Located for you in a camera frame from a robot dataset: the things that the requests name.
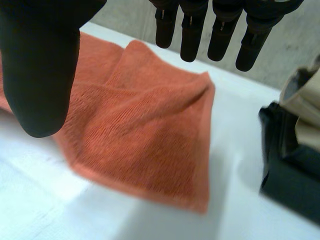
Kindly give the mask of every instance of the orange towel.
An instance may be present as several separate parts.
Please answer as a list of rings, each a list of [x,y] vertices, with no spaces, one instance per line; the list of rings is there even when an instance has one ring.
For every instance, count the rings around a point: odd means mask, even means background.
[[[215,88],[137,40],[125,49],[82,33],[70,107],[54,135],[78,174],[205,213]],[[0,107],[10,111],[0,72]]]

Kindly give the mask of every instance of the beige fabric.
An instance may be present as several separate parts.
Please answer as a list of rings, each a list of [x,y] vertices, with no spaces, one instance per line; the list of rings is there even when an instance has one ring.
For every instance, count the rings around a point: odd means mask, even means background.
[[[320,128],[316,128],[299,119],[295,125],[295,134],[298,143],[320,152]]]
[[[298,143],[320,152],[319,60],[312,68],[300,68],[292,75],[281,92],[280,105],[299,117],[295,126]]]

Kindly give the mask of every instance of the black finger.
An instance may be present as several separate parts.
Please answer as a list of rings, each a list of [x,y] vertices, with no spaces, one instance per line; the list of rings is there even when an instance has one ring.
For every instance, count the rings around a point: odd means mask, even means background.
[[[238,70],[247,72],[253,67],[272,27],[281,19],[282,16],[266,20],[247,16],[248,27],[241,41],[241,48],[235,62]]]
[[[4,94],[22,128],[36,138],[60,130],[68,113],[79,55],[78,26],[92,17],[85,9],[90,5],[79,1],[73,5],[78,15],[70,13],[74,18],[64,24],[71,2],[0,2]],[[103,1],[96,2],[103,6]]]
[[[186,62],[193,62],[201,41],[208,0],[181,0],[180,6],[184,12],[180,56]]]
[[[220,61],[224,57],[237,22],[243,11],[242,1],[232,0],[223,4],[213,1],[213,11],[216,15],[212,28],[211,40],[208,49],[208,58]]]
[[[158,47],[170,47],[175,32],[178,0],[149,0],[156,7],[155,43]]]

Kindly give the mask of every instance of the white table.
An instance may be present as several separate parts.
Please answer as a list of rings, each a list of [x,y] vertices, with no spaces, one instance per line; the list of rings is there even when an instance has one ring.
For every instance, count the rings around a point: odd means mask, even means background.
[[[92,23],[81,30],[122,47],[133,39]],[[0,239],[319,240],[319,226],[259,194],[258,112],[280,92],[148,46],[172,65],[208,71],[216,85],[207,215],[131,197],[75,175],[50,137],[29,137],[13,116],[0,111]]]

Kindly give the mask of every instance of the cloth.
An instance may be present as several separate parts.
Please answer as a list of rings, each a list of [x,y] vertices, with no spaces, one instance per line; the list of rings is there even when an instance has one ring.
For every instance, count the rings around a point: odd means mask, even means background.
[[[298,69],[280,95],[280,105],[299,117],[297,141],[320,152],[320,56],[309,68]]]
[[[320,152],[298,144],[298,117],[277,103],[261,108],[265,177],[261,192],[320,225]]]
[[[177,69],[139,41],[122,49],[82,33],[69,112],[53,137],[82,176],[205,213],[214,94],[207,73]]]

